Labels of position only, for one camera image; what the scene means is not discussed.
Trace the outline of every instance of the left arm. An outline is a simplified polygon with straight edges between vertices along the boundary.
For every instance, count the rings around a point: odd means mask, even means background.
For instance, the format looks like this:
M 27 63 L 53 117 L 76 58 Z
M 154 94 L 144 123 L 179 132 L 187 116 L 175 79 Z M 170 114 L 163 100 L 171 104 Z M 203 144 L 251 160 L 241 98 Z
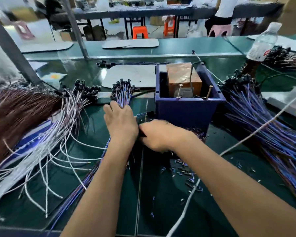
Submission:
M 114 237 L 121 188 L 130 151 L 138 135 L 131 108 L 112 101 L 104 106 L 111 135 L 107 152 L 61 237 Z

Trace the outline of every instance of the plastic stool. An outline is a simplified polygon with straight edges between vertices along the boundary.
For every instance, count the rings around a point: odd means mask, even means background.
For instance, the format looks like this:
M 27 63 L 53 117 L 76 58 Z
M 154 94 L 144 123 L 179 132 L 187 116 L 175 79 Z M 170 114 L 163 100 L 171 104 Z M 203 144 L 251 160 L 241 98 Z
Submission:
M 230 36 L 231 25 L 213 25 L 209 32 L 209 37 Z
M 138 34 L 144 34 L 144 39 L 148 38 L 148 31 L 146 26 L 133 27 L 133 39 L 137 39 Z
M 163 35 L 166 37 L 168 33 L 174 34 L 174 25 L 175 25 L 175 17 L 172 17 L 173 19 L 173 25 L 169 26 L 169 18 L 166 19 L 164 22 L 164 28 L 163 28 Z
M 35 36 L 27 27 L 26 22 L 24 21 L 16 21 L 12 23 L 16 32 L 20 35 L 20 37 L 24 40 L 32 40 Z

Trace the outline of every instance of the gray metal post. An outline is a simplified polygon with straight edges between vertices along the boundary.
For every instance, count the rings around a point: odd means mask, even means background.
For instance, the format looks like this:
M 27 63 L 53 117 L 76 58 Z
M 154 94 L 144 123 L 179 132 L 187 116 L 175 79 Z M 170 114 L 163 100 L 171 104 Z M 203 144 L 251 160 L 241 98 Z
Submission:
M 26 80 L 31 81 L 34 84 L 41 83 L 41 80 L 37 76 L 36 72 L 33 70 L 24 55 L 21 53 L 20 49 L 1 24 L 0 46 Z
M 77 20 L 76 20 L 76 18 L 74 16 L 74 13 L 71 10 L 70 2 L 69 2 L 69 0 L 62 0 L 62 3 L 64 5 L 64 8 L 65 8 L 66 12 L 67 12 L 68 19 L 70 21 L 72 30 L 73 30 L 74 35 L 76 37 L 76 40 L 78 41 L 78 44 L 79 44 L 80 49 L 82 51 L 83 57 L 85 59 L 87 59 L 87 58 L 89 58 L 89 55 L 88 55 L 87 49 L 85 47 L 85 44 L 83 43 L 81 33 L 80 33 L 80 29 L 79 29 L 78 24 L 77 24 Z

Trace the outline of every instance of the plastic bottle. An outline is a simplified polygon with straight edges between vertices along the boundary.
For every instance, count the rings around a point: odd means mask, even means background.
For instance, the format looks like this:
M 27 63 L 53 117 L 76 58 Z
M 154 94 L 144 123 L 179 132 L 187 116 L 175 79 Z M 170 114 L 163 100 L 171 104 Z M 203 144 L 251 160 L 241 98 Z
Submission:
M 282 24 L 271 22 L 266 31 L 261 33 L 254 41 L 250 51 L 247 54 L 246 63 L 241 69 L 242 74 L 250 74 L 255 77 L 258 66 L 264 61 L 277 42 L 277 32 Z

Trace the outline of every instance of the right arm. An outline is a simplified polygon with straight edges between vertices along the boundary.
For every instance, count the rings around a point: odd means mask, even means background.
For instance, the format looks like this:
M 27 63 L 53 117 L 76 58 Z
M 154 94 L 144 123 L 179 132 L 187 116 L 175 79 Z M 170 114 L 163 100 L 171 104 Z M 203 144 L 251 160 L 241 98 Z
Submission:
M 196 172 L 240 237 L 294 236 L 296 210 L 207 147 L 166 121 L 139 126 L 154 151 L 174 151 Z

